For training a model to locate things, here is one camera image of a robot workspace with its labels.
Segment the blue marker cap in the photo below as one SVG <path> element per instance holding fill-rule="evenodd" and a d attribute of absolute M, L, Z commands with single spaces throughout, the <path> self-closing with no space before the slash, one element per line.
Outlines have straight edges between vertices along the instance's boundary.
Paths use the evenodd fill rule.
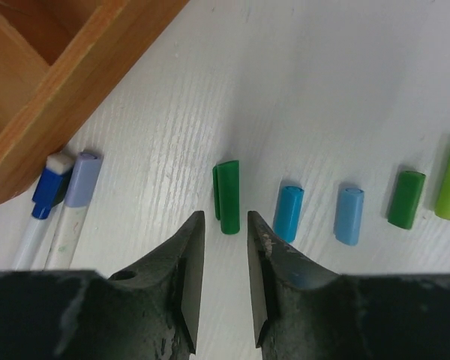
<path fill-rule="evenodd" d="M 288 243 L 297 235 L 303 194 L 303 189 L 296 186 L 283 187 L 280 192 L 273 231 Z"/>
<path fill-rule="evenodd" d="M 102 162 L 102 157 L 96 154 L 80 152 L 73 167 L 67 195 L 65 195 L 64 202 L 67 207 L 82 208 L 90 204 Z"/>
<path fill-rule="evenodd" d="M 338 196 L 335 238 L 345 245 L 359 243 L 365 192 L 356 187 L 343 189 Z"/>

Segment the wooden box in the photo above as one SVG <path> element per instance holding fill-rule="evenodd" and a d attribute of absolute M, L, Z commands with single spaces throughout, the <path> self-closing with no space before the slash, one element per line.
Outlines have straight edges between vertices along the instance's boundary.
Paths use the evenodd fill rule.
<path fill-rule="evenodd" d="M 0 203 L 22 193 L 188 0 L 0 0 Z"/>

